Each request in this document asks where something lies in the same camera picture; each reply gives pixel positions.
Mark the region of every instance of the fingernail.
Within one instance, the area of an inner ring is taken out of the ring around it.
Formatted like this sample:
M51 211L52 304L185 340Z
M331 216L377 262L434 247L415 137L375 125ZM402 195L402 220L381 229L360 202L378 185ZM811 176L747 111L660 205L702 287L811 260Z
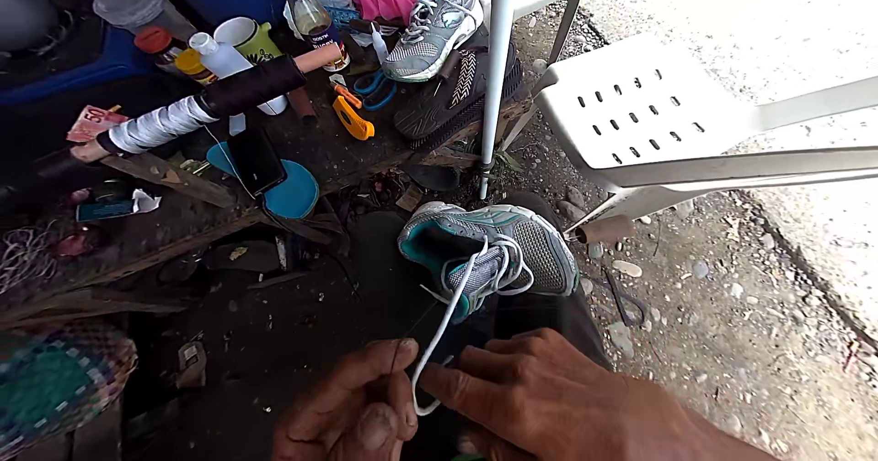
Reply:
M414 405L409 405L408 410L406 410L406 424L409 427L414 427L418 424L418 413L414 412Z
M469 437L462 435L457 438L457 452L461 454L478 454L478 449L476 449L476 444L473 444Z
M373 409L360 420L360 443L366 450L376 450L384 445L391 434L390 419L384 411Z

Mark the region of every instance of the chair seat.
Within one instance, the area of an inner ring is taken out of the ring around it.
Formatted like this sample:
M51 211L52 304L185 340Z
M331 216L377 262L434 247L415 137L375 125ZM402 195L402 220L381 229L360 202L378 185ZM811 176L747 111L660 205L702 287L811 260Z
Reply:
M715 156L761 131L755 107L650 35L554 63L543 82L535 101L580 169Z

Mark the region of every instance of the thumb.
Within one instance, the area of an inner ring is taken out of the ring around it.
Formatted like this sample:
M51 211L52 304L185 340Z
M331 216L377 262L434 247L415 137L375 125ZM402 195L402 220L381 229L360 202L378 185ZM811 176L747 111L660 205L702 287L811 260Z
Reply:
M351 426L329 451L329 459L337 461L387 461L399 457L402 444L396 438L399 415L390 405L368 405L357 424Z

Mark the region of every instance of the white pole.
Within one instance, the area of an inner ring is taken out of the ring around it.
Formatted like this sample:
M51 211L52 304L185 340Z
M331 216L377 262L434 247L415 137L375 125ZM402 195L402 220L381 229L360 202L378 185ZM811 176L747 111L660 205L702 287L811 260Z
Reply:
M493 142L497 135L500 97L503 94L503 74L509 52L512 32L512 0L491 0L491 37L488 41L488 89L485 94L485 117L482 120L482 163L493 160ZM488 195L488 178L483 175L478 186L478 198Z

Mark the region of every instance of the grey and teal sneaker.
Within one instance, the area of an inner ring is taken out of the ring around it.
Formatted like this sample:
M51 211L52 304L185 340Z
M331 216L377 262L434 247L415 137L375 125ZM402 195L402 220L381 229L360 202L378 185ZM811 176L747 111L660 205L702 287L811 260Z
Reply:
M385 74L402 82L432 79L484 19L478 0L417 0L408 29L384 62Z
M492 294L530 291L569 296L579 271L561 234L542 216L514 205L470 212L443 202L418 208L397 240L400 252L433 273L448 303L463 287L451 317L459 323Z

